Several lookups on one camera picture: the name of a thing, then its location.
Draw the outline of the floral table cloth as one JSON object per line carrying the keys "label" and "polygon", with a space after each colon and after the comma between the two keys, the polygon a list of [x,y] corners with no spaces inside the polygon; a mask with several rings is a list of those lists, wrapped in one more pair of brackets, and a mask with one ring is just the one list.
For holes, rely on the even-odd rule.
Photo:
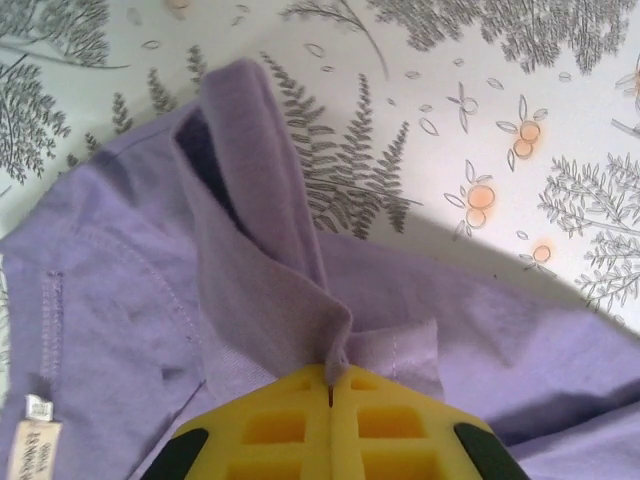
{"label": "floral table cloth", "polygon": [[640,0],[0,0],[0,237],[242,57],[318,227],[640,333]]}

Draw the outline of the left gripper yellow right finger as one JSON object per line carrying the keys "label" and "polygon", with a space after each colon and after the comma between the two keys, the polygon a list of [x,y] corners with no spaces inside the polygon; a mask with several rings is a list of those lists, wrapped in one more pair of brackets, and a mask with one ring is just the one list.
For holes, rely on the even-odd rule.
{"label": "left gripper yellow right finger", "polygon": [[359,367],[330,420],[332,480],[530,480],[483,420]]}

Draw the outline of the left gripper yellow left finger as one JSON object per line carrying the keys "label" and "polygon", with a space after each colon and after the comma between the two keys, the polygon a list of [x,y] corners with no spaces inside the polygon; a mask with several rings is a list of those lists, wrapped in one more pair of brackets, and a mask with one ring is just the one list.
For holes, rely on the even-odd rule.
{"label": "left gripper yellow left finger", "polygon": [[329,399],[301,368],[181,425],[144,480],[333,480]]}

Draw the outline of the purple t-shirt with white print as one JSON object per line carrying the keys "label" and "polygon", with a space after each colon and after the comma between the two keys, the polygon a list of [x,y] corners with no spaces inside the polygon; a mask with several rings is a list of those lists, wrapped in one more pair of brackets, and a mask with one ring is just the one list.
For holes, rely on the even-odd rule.
{"label": "purple t-shirt with white print", "polygon": [[250,60],[62,176],[0,255],[0,480],[181,480],[182,423],[309,364],[327,407],[360,366],[480,417],[530,480],[640,480],[640,339],[318,231]]}

